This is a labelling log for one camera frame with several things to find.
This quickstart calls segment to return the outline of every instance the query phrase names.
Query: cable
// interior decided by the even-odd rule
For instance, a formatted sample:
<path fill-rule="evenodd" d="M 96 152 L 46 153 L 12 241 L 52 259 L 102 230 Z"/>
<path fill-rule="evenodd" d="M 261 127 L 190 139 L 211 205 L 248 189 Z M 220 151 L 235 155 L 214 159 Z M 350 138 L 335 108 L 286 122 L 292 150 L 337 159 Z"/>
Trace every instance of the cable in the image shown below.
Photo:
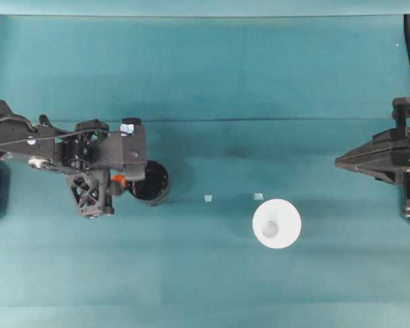
<path fill-rule="evenodd" d="M 9 140 L 9 141 L 5 141 L 5 142 L 1 142 L 0 143 L 0 147 L 1 146 L 7 146 L 7 145 L 12 145 L 12 144 L 19 144 L 20 142 L 24 142 L 24 141 L 39 141 L 39 140 L 51 140 L 51 139 L 62 139 L 62 138 L 67 138 L 67 137 L 72 137 L 74 135 L 81 135 L 83 133 L 88 133 L 88 132 L 93 132 L 93 133 L 109 133 L 109 131 L 107 130 L 103 130 L 103 129 L 95 129 L 95 128 L 85 128 L 83 130 L 80 131 L 75 131 L 75 132 L 69 132 L 69 133 L 65 133 L 63 135 L 54 135 L 54 136 L 49 136 L 49 137 L 36 137 L 36 138 L 24 138 L 24 139 L 18 139 L 18 140 Z"/>

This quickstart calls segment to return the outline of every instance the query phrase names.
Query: black cable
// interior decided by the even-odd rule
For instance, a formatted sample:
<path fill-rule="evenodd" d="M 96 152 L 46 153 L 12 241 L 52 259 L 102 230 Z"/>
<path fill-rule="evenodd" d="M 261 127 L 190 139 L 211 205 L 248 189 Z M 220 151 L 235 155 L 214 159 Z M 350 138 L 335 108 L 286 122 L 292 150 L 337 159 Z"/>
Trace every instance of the black cable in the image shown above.
<path fill-rule="evenodd" d="M 109 133 L 109 131 L 107 130 L 103 130 L 103 129 L 95 129 L 95 128 L 86 128 L 80 131 L 75 131 L 75 132 L 69 132 L 69 133 L 65 133 L 63 135 L 53 135 L 53 136 L 49 136 L 49 137 L 36 137 L 36 138 L 24 138 L 24 139 L 18 139 L 18 140 L 9 140 L 9 141 L 5 141 L 5 142 L 1 142 L 0 143 L 0 147 L 2 146 L 7 146 L 7 145 L 12 145 L 12 144 L 18 144 L 20 142 L 24 142 L 24 141 L 39 141 L 39 140 L 51 140 L 51 139 L 62 139 L 62 138 L 67 138 L 67 137 L 72 137 L 74 135 L 81 135 L 83 133 L 89 133 L 89 132 L 93 132 L 93 133 Z"/>

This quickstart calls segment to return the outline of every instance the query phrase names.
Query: orange part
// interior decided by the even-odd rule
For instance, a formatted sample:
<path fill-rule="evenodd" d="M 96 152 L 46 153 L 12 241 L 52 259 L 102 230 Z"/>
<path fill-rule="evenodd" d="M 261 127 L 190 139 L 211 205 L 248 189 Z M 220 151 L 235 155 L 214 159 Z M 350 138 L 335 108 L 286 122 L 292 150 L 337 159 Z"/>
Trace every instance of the orange part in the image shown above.
<path fill-rule="evenodd" d="M 124 188 L 126 188 L 127 186 L 126 177 L 122 174 L 117 174 L 116 176 L 113 176 L 111 180 L 119 182 Z"/>

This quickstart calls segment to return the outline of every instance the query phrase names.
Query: teal cloth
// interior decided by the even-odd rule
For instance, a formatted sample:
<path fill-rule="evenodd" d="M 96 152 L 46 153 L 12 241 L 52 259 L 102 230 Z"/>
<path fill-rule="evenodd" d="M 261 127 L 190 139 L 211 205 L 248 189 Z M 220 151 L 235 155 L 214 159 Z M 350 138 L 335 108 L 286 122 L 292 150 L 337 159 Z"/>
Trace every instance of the teal cloth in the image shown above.
<path fill-rule="evenodd" d="M 0 0 L 0 14 L 63 16 L 350 16 L 410 13 L 410 0 Z"/>
<path fill-rule="evenodd" d="M 400 189 L 333 164 L 394 96 L 401 16 L 2 17 L 0 98 L 69 129 L 141 116 L 172 188 L 86 220 L 64 177 L 2 164 L 0 327 L 410 327 Z M 256 240 L 254 193 L 299 209 L 293 246 Z"/>

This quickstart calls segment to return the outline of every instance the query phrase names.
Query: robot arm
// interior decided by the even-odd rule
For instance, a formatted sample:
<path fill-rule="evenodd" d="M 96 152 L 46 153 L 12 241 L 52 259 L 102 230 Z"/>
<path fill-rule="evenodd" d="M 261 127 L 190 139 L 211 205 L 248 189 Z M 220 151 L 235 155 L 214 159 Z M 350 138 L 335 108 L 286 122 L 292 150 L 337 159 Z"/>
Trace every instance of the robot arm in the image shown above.
<path fill-rule="evenodd" d="M 140 119 L 123 119 L 118 131 L 99 120 L 78 123 L 74 131 L 54 127 L 45 115 L 39 121 L 34 126 L 0 100 L 0 160 L 66 175 L 80 215 L 111 215 L 112 196 L 146 183 L 146 132 Z M 112 169 L 125 183 L 111 180 Z"/>

